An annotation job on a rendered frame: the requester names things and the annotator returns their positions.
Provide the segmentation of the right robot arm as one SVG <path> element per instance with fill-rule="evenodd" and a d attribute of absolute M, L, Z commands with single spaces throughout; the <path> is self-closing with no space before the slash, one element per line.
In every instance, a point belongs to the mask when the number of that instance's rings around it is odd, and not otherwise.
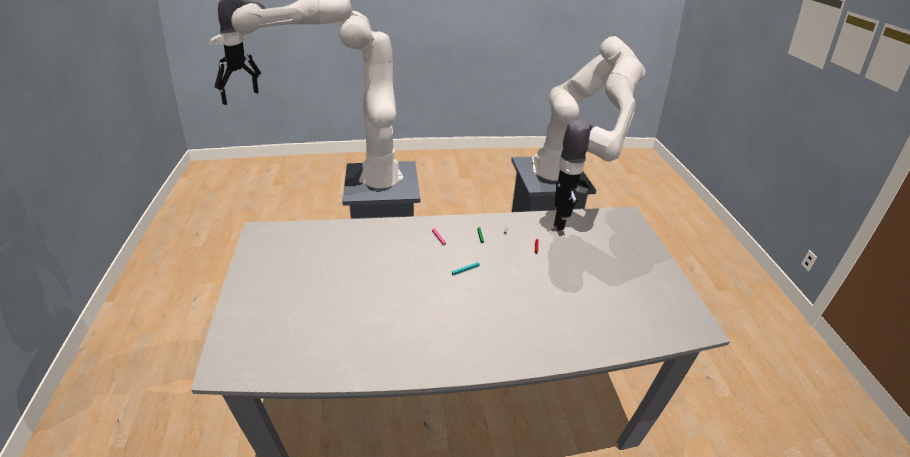
<path fill-rule="evenodd" d="M 220 0 L 220 35 L 209 42 L 210 45 L 238 45 L 246 39 L 244 34 L 270 26 L 338 25 L 342 43 L 363 51 L 366 160 L 359 182 L 373 188 L 388 188 L 403 180 L 393 150 L 392 124 L 396 119 L 396 106 L 392 47 L 389 36 L 373 32 L 367 17 L 363 16 L 351 10 L 349 0 L 298 0 L 285 7 L 269 9 L 249 0 Z"/>

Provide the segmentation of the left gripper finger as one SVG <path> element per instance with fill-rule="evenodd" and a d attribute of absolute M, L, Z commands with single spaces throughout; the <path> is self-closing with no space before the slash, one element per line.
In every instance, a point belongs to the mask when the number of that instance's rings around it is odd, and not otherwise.
<path fill-rule="evenodd" d="M 562 199 L 563 199 L 564 201 L 563 201 L 563 204 L 562 204 L 561 214 L 559 214 L 560 218 L 559 218 L 559 223 L 558 223 L 558 228 L 557 228 L 558 231 L 564 230 L 564 229 L 565 229 L 565 224 L 566 224 L 566 220 L 565 220 L 565 219 L 567 219 L 567 217 L 571 217 L 571 214 L 572 214 L 573 208 L 574 208 L 574 206 L 575 206 L 575 203 L 578 201 L 578 199 L 575 198 L 573 191 L 572 191 L 572 194 L 571 194 L 571 198 L 565 198 L 565 197 L 566 197 L 566 189 L 563 189 L 563 197 L 562 197 Z M 567 204 L 567 203 L 568 203 L 568 204 Z M 564 211 L 565 211 L 565 212 L 564 212 Z M 563 214 L 564 214 L 564 215 L 563 215 Z M 563 218 L 563 217 L 564 217 L 564 218 Z"/>
<path fill-rule="evenodd" d="M 558 181 L 556 181 L 555 207 L 557 207 L 557 209 L 556 209 L 554 226 L 558 225 L 559 218 L 560 218 L 559 214 L 561 214 L 561 210 L 562 210 L 562 204 L 563 204 L 562 191 L 563 191 L 563 186 L 560 186 L 560 183 Z"/>

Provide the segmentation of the turquoise rod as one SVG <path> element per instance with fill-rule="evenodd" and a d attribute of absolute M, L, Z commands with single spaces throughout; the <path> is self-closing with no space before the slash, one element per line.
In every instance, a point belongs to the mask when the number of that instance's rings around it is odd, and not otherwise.
<path fill-rule="evenodd" d="M 456 275 L 456 274 L 462 273 L 462 272 L 464 272 L 464 271 L 473 269 L 473 268 L 478 267 L 478 266 L 480 266 L 479 262 L 474 263 L 474 264 L 471 264 L 471 265 L 468 265 L 468 266 L 465 266 L 465 267 L 463 267 L 463 268 L 460 268 L 460 269 L 457 269 L 457 270 L 452 271 L 452 275 Z"/>

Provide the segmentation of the pink rod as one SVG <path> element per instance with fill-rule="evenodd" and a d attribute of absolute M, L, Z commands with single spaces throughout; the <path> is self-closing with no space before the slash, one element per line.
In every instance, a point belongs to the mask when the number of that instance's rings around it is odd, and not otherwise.
<path fill-rule="evenodd" d="M 446 242 L 444 241 L 444 239 L 441 237 L 441 235 L 437 232 L 437 230 L 436 230 L 435 228 L 432 229 L 432 232 L 436 235 L 436 237 L 439 239 L 439 241 L 440 241 L 443 245 L 446 245 Z"/>

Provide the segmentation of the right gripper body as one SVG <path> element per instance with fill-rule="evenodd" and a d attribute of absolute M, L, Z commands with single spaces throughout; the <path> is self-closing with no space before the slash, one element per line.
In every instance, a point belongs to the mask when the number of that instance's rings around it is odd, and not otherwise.
<path fill-rule="evenodd" d="M 227 67 L 231 69 L 233 63 L 237 63 L 233 71 L 241 69 L 243 66 L 239 64 L 239 61 L 245 62 L 246 58 L 244 56 L 244 47 L 243 42 L 234 46 L 224 45 L 225 58 L 227 62 Z"/>

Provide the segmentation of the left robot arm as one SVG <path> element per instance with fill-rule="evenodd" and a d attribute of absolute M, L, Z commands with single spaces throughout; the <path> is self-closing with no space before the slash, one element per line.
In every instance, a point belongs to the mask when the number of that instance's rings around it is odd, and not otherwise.
<path fill-rule="evenodd" d="M 586 151 L 604 161 L 620 156 L 635 111 L 634 91 L 645 76 L 645 68 L 616 36 L 604 40 L 599 52 L 573 78 L 551 90 L 551 121 L 543 149 L 538 150 L 540 156 L 537 153 L 532 157 L 533 174 L 558 181 L 560 170 L 570 175 L 583 172 Z M 613 131 L 578 119 L 577 103 L 593 96 L 604 84 L 608 99 L 621 110 Z"/>

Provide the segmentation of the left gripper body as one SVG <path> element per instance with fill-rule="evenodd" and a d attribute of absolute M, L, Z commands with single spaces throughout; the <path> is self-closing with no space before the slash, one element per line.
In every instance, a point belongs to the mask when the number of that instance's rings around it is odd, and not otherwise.
<path fill-rule="evenodd" d="M 570 175 L 561 170 L 559 171 L 558 182 L 563 186 L 563 189 L 566 189 L 565 198 L 570 198 L 572 191 L 575 193 L 575 187 L 579 184 L 580 174 Z"/>

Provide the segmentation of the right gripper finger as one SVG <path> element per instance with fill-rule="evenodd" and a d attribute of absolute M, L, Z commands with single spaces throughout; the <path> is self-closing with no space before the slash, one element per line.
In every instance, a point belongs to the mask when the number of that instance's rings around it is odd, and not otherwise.
<path fill-rule="evenodd" d="M 257 80 L 259 79 L 259 76 L 258 76 L 258 75 L 261 75 L 261 72 L 260 72 L 260 70 L 258 69 L 258 67 L 256 66 L 255 62 L 253 61 L 252 55 L 247 54 L 247 55 L 245 56 L 245 58 L 246 58 L 246 60 L 249 62 L 249 64 L 251 65 L 251 67 L 253 68 L 253 70 L 255 71 L 255 73 L 254 73 L 249 67 L 247 67 L 247 65 L 245 65 L 242 61 L 239 61 L 239 64 L 243 66 L 242 68 L 243 68 L 244 70 L 246 70 L 250 75 L 253 76 L 253 77 L 252 77 L 252 82 L 253 82 L 254 93 L 257 93 L 257 94 L 258 94 L 259 91 L 258 91 L 258 83 L 257 83 Z"/>
<path fill-rule="evenodd" d="M 215 88 L 218 89 L 219 92 L 221 92 L 222 103 L 223 103 L 224 105 L 227 105 L 226 93 L 225 93 L 224 87 L 225 87 L 225 85 L 226 85 L 226 83 L 227 83 L 227 81 L 228 81 L 228 79 L 229 79 L 231 73 L 233 72 L 234 68 L 236 67 L 237 63 L 234 62 L 233 65 L 232 65 L 232 67 L 231 67 L 231 69 L 229 69 L 229 68 L 227 67 L 226 72 L 225 72 L 225 74 L 224 74 L 224 76 L 223 76 L 224 68 L 225 68 L 226 65 L 227 65 L 227 62 L 225 62 L 225 63 L 219 63 L 219 70 L 218 70 L 218 74 L 217 74 L 217 78 L 216 78 L 216 82 L 215 82 L 215 86 L 214 86 Z M 222 78 L 222 77 L 223 77 L 223 78 Z M 222 81 L 222 82 L 221 82 L 221 81 Z M 222 84 L 222 85 L 221 85 L 221 84 Z"/>

